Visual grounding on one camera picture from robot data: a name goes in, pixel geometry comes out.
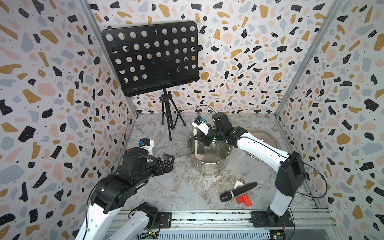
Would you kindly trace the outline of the stainless steel pot lid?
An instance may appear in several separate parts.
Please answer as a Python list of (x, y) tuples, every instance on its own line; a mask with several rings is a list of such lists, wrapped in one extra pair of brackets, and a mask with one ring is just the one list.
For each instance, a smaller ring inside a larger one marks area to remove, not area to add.
[(253, 136), (251, 133), (241, 135), (238, 140), (238, 148), (266, 163), (271, 168), (275, 168), (277, 165), (280, 165), (280, 162), (284, 162), (288, 156), (287, 152), (270, 146)]

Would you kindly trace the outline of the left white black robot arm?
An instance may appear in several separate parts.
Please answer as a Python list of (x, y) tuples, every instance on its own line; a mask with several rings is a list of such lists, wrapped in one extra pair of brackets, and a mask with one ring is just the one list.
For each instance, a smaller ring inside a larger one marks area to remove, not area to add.
[(101, 240), (126, 201), (133, 197), (150, 178), (173, 170), (175, 157), (152, 156), (145, 148), (131, 148), (123, 153), (117, 170), (101, 179), (87, 199), (86, 218), (76, 238)]

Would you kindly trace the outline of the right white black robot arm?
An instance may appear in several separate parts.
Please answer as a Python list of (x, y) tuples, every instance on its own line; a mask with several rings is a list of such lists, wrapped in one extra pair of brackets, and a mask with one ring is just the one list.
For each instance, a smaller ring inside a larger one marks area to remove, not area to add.
[(206, 147), (213, 141), (229, 144), (255, 156), (277, 173), (277, 192), (273, 201), (267, 210), (251, 214), (254, 227), (294, 227), (294, 217), (290, 215), (289, 207), (306, 178), (306, 163), (303, 162), (302, 156), (297, 152), (287, 153), (279, 150), (259, 140), (246, 129), (233, 127), (223, 112), (213, 114), (212, 120), (214, 124), (211, 126), (201, 116), (195, 118), (192, 125), (199, 129), (199, 132), (194, 135), (194, 140)]

